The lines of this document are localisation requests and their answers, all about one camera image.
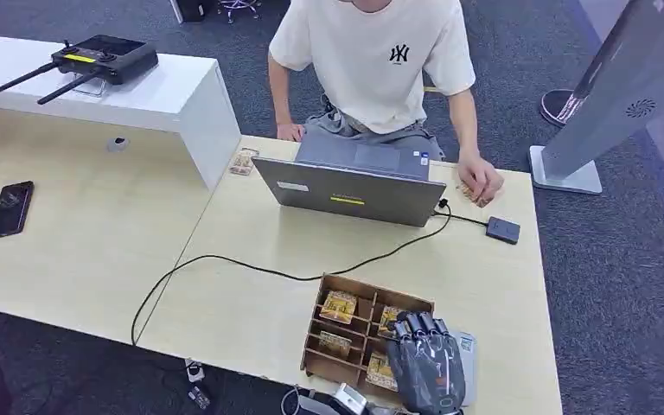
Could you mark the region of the person's left hand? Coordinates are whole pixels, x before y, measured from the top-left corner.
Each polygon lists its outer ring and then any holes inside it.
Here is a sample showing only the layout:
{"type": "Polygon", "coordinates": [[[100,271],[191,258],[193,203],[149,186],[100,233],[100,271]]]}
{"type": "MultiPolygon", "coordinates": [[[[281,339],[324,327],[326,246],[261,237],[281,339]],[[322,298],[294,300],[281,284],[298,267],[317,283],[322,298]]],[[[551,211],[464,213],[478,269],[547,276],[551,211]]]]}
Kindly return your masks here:
{"type": "Polygon", "coordinates": [[[467,189],[466,195],[479,208],[487,206],[504,184],[504,178],[478,150],[460,150],[457,171],[467,189]]]}

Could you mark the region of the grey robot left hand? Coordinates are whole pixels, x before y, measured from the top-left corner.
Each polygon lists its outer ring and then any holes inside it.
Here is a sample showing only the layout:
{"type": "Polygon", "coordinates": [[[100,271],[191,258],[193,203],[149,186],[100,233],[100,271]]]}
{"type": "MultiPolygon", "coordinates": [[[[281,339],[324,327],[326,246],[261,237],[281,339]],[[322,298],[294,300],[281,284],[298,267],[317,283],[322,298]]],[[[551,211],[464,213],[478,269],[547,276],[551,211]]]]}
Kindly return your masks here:
{"type": "Polygon", "coordinates": [[[429,312],[401,311],[387,324],[386,354],[400,399],[417,414],[462,414],[466,394],[456,338],[429,312]]]}

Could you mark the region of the person's right hand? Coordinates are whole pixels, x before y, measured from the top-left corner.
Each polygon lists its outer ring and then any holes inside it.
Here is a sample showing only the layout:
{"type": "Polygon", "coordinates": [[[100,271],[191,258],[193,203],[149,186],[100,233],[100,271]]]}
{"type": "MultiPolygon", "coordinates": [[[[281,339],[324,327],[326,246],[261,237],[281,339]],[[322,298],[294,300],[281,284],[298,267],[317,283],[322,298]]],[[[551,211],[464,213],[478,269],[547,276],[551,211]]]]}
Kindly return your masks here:
{"type": "Polygon", "coordinates": [[[305,134],[301,124],[277,124],[277,139],[291,142],[300,142],[305,134]]]}

